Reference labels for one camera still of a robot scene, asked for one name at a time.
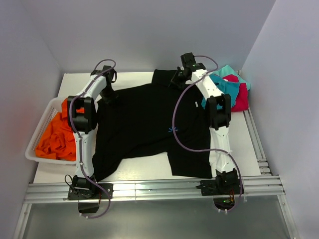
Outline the black t-shirt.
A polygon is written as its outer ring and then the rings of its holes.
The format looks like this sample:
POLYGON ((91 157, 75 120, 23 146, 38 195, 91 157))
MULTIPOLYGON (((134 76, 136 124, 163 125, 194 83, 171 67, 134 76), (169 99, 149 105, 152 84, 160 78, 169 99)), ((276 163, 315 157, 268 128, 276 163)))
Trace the black t-shirt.
MULTIPOLYGON (((149 84, 117 90, 118 100, 98 101, 94 174, 101 181, 126 158, 166 153, 174 176, 211 178, 209 152, 183 149, 172 132, 172 115, 182 91, 169 87, 173 71, 155 70, 149 84)), ((211 136, 201 105, 202 94, 190 88, 179 103, 175 130, 183 145, 208 149, 211 136)))

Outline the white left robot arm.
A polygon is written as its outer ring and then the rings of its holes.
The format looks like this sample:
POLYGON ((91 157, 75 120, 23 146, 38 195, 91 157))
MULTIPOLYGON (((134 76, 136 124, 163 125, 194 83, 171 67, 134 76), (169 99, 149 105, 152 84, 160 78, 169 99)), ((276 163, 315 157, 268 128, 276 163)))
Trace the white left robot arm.
POLYGON ((116 79, 114 66, 105 65, 102 70, 95 67, 85 87, 78 94, 67 98, 68 125, 73 131, 76 151, 76 173, 70 192, 84 199, 91 199, 100 191, 92 162, 92 141, 97 126, 96 99, 98 96, 114 99, 116 96, 112 83, 116 79))

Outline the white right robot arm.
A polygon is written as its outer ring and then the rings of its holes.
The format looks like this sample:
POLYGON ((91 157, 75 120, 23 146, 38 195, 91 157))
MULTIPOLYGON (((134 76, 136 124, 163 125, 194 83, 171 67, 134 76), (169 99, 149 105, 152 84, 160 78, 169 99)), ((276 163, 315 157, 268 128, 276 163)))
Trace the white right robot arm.
POLYGON ((182 89, 172 115, 172 132, 177 143, 185 150, 195 153, 212 152, 216 154, 216 177, 215 186, 210 190, 216 190, 222 195, 242 196, 244 186, 242 175, 237 162, 231 155, 229 142, 229 126, 231 122, 231 96, 223 93, 210 78, 212 71, 208 71, 203 63, 196 62, 193 53, 181 55, 182 68, 178 67, 171 79, 171 84, 182 89), (191 149, 186 147, 178 139, 175 130, 175 117, 179 103, 185 93, 196 86, 205 98, 206 120, 213 139, 214 148, 191 149))

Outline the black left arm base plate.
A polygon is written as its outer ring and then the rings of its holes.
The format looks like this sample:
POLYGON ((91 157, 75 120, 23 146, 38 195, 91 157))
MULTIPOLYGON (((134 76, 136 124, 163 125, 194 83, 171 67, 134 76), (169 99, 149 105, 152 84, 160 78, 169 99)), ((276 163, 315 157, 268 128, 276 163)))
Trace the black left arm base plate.
POLYGON ((97 199, 106 199, 112 198, 113 195, 113 184, 111 183, 101 183, 99 184, 106 193, 95 185, 90 184, 89 186, 93 186, 92 190, 85 189, 69 189, 67 199, 71 201, 75 200, 97 200, 97 199))

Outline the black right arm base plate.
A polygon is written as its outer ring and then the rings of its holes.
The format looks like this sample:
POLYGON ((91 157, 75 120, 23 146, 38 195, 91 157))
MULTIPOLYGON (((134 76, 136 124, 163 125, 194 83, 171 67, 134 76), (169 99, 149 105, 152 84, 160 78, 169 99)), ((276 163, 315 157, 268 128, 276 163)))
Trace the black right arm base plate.
POLYGON ((244 193, 244 189, 241 187, 239 182, 235 184, 222 186, 217 183, 217 180, 201 180, 199 185, 196 186, 196 189, 201 190, 202 196, 220 196, 220 195, 230 195, 231 192, 234 192, 235 195, 244 193))

